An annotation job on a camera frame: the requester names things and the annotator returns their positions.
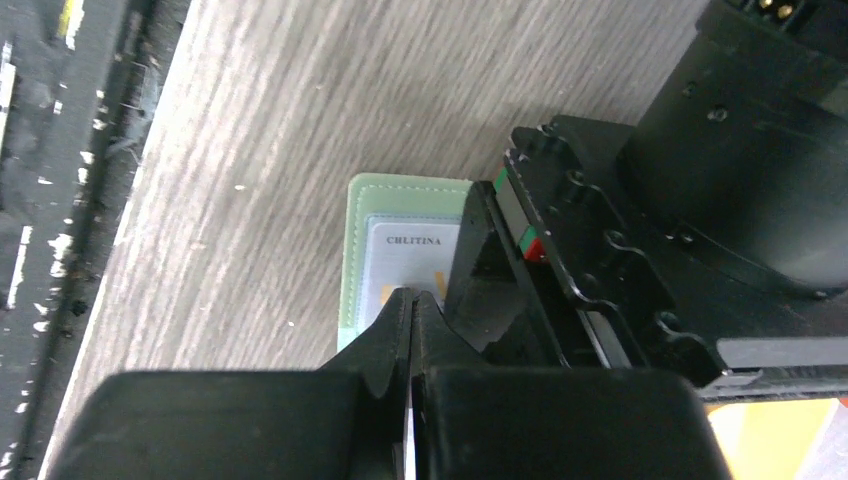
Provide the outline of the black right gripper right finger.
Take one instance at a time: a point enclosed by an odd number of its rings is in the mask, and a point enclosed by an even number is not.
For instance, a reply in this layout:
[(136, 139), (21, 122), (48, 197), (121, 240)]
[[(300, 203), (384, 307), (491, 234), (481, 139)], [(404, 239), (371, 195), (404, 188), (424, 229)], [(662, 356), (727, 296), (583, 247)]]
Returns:
[(493, 366), (427, 292), (411, 315), (420, 479), (727, 479), (703, 404), (650, 369)]

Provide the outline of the green card holder wallet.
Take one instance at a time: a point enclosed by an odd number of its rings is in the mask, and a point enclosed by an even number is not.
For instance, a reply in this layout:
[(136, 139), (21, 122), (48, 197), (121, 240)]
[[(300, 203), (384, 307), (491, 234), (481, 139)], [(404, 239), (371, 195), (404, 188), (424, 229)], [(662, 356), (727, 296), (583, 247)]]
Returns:
[(361, 173), (348, 185), (337, 349), (376, 319), (391, 293), (413, 288), (442, 306), (472, 183)]

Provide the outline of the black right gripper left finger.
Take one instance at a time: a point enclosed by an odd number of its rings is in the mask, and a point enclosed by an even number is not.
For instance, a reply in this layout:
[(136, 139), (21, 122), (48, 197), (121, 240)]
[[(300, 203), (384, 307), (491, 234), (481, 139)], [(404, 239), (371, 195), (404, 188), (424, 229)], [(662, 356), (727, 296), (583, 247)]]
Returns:
[(310, 371), (139, 371), (106, 379), (55, 479), (401, 479), (412, 293)]

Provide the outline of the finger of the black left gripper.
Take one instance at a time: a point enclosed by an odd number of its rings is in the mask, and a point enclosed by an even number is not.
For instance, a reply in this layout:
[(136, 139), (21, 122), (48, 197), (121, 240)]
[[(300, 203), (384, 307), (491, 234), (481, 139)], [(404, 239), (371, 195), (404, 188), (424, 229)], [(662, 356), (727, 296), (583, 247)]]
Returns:
[(508, 238), (493, 184), (470, 186), (461, 215), (444, 316), (490, 364), (569, 367), (532, 291), (529, 268)]

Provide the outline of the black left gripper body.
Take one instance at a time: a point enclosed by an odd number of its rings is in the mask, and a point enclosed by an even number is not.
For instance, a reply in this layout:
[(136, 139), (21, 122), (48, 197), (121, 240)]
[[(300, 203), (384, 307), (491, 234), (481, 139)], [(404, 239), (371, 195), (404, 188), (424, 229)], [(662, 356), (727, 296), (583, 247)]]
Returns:
[(702, 397), (847, 393), (847, 5), (711, 1), (635, 126), (518, 127), (500, 200), (591, 353)]

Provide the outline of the silver Chlitina card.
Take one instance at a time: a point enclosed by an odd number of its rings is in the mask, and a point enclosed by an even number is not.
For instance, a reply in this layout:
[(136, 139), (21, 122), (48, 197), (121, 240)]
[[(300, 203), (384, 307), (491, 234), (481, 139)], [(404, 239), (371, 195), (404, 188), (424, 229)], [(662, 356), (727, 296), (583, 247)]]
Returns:
[(408, 287), (444, 302), (459, 234), (459, 218), (372, 215), (366, 223), (364, 263), (355, 327), (375, 320), (392, 291)]

